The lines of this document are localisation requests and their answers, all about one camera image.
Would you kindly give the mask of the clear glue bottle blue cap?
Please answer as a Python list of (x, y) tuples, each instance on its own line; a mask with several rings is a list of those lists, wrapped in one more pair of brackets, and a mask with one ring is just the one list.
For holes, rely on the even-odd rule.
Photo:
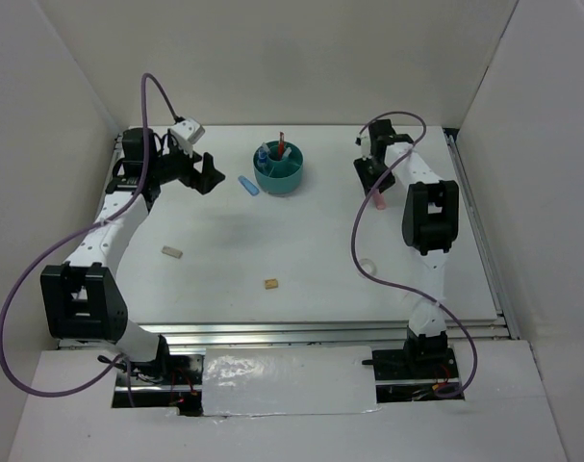
[(265, 173), (268, 166), (269, 147), (263, 142), (256, 153), (256, 167), (261, 173)]

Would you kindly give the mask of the black pen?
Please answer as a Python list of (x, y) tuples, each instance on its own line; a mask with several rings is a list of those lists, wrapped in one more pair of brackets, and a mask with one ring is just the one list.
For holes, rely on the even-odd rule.
[(279, 157), (279, 149), (278, 149), (277, 146), (273, 146), (270, 149), (270, 158), (272, 160), (279, 160), (280, 159), (280, 157)]

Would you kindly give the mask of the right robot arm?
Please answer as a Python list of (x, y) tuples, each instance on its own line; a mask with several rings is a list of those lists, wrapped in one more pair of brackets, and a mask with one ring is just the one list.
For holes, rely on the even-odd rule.
[[(369, 121), (356, 138), (362, 155), (353, 161), (366, 199), (361, 205), (351, 236), (351, 256), (360, 273), (378, 284), (416, 295), (407, 324), (402, 349), (403, 365), (414, 377), (427, 376), (446, 361), (448, 338), (444, 308), (444, 270), (449, 251), (459, 234), (459, 186), (436, 174), (416, 151), (419, 140), (395, 131), (384, 113)], [(396, 183), (406, 190), (401, 234), (421, 265), (419, 280), (427, 291), (401, 283), (388, 282), (362, 269), (356, 239), (360, 219), (368, 201)]]

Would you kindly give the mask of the red pen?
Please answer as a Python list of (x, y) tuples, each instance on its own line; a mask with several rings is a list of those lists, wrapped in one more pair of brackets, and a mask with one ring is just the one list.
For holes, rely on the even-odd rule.
[(279, 132), (279, 140), (278, 140), (278, 148), (277, 148), (277, 152), (278, 152), (278, 159), (282, 160), (283, 159), (283, 155), (286, 149), (286, 145), (285, 145), (285, 134), (280, 131)]

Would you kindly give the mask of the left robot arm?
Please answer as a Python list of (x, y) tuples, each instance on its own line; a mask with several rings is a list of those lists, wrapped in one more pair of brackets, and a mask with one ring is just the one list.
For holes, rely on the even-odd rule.
[(225, 176), (213, 156), (198, 154), (201, 124), (178, 120), (159, 137), (153, 130), (124, 131), (119, 157), (106, 186), (103, 205), (77, 248), (60, 265), (48, 265), (40, 286), (53, 338), (97, 344), (123, 354), (137, 373), (153, 384), (166, 382), (174, 362), (160, 334), (130, 321), (115, 277), (133, 235), (148, 217), (161, 187), (178, 181), (200, 194), (211, 192)]

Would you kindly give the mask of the blue eraser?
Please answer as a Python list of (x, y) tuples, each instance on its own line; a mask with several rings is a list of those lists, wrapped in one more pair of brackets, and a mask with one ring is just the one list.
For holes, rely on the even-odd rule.
[(238, 177), (238, 181), (251, 196), (257, 196), (260, 193), (259, 188), (254, 185), (247, 177), (240, 175)]

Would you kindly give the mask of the pink eraser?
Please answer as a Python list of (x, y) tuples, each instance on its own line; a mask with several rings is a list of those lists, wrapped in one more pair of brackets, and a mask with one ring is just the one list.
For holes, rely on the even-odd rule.
[(383, 211), (387, 208), (385, 199), (380, 192), (375, 192), (372, 196), (375, 208), (379, 211)]

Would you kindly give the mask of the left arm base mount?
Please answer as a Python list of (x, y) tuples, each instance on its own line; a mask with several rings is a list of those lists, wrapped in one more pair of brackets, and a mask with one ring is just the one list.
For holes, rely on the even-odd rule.
[(126, 362), (119, 362), (112, 408), (170, 408), (181, 416), (202, 416), (204, 359), (203, 354), (172, 355), (160, 375), (136, 364), (127, 373)]

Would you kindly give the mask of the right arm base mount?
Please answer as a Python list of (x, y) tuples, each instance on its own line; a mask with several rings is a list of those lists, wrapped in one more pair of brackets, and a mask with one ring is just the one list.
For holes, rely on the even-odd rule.
[(412, 342), (398, 349), (374, 349), (361, 364), (372, 370), (378, 403), (432, 401), (454, 393), (460, 386), (453, 349), (416, 355)]

